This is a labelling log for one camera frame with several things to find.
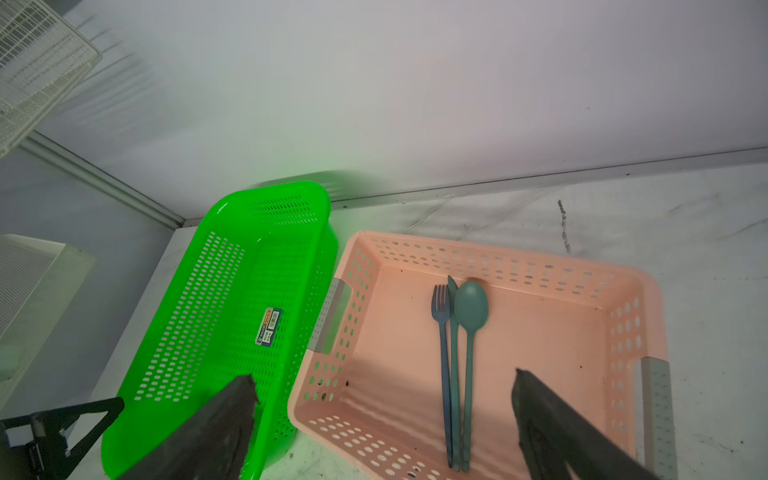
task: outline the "sticker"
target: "sticker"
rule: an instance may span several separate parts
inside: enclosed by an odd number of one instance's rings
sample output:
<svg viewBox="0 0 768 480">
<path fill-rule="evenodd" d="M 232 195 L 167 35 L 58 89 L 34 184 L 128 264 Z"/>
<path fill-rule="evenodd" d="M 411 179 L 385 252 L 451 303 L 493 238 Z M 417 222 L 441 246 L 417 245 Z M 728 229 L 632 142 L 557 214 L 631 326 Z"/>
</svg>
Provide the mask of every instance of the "sticker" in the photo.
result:
<svg viewBox="0 0 768 480">
<path fill-rule="evenodd" d="M 257 345 L 272 346 L 275 331 L 277 330 L 277 323 L 280 321 L 280 316 L 282 315 L 283 311 L 278 308 L 269 307 L 264 311 L 264 318 L 261 320 L 259 335 L 256 337 Z"/>
</svg>

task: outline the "marble countertop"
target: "marble countertop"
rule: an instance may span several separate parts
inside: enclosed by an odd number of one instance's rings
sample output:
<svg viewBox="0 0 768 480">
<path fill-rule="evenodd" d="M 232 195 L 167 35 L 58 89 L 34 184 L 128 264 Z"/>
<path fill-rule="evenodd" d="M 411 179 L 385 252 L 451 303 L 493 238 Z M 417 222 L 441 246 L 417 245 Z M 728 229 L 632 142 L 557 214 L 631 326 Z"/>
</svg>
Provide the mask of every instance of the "marble countertop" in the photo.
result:
<svg viewBox="0 0 768 480">
<path fill-rule="evenodd" d="M 768 461 L 768 165 L 336 210 L 359 230 L 517 247 L 636 266 L 664 292 L 680 478 L 759 478 Z M 179 229 L 92 399 L 112 397 L 195 227 Z M 71 436 L 90 429 L 81 420 Z M 72 478 L 103 479 L 100 446 Z M 262 478 L 365 478 L 299 434 Z"/>
</svg>

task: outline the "white wire basket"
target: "white wire basket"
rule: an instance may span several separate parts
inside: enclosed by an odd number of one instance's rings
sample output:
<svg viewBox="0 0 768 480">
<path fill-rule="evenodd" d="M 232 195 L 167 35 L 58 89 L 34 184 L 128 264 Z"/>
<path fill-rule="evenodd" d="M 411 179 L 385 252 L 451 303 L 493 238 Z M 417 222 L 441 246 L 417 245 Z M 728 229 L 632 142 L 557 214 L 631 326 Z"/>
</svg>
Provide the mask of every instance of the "white wire basket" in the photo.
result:
<svg viewBox="0 0 768 480">
<path fill-rule="evenodd" d="M 100 59 L 42 0 L 0 0 L 0 158 Z"/>
</svg>

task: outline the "fork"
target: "fork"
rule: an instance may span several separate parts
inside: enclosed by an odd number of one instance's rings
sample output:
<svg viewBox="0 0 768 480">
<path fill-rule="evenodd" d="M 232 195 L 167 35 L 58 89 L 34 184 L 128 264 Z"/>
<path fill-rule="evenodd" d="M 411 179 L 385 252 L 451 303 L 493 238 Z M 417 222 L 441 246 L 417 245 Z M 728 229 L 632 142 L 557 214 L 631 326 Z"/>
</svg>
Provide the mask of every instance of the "fork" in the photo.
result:
<svg viewBox="0 0 768 480">
<path fill-rule="evenodd" d="M 448 339 L 445 324 L 451 318 L 451 302 L 447 285 L 435 285 L 432 292 L 432 318 L 440 326 L 440 361 L 442 364 L 442 416 L 445 423 L 445 450 L 448 453 L 448 467 L 453 467 L 453 442 L 451 433 L 451 380 L 448 372 Z"/>
</svg>

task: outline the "green plastic basket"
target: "green plastic basket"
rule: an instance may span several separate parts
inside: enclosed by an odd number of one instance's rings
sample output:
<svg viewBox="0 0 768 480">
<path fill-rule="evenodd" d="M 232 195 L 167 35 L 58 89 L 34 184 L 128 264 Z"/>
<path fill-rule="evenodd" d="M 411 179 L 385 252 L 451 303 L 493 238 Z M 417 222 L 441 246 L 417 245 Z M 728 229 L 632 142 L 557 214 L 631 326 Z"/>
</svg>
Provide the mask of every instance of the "green plastic basket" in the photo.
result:
<svg viewBox="0 0 768 480">
<path fill-rule="evenodd" d="M 125 410 L 101 448 L 107 475 L 123 474 L 247 373 L 259 405 L 241 478 L 259 478 L 288 451 L 288 396 L 338 250 L 329 214 L 328 193 L 313 182 L 237 192 L 208 212 L 118 392 Z M 282 316 L 272 345 L 257 345 L 270 307 Z"/>
</svg>

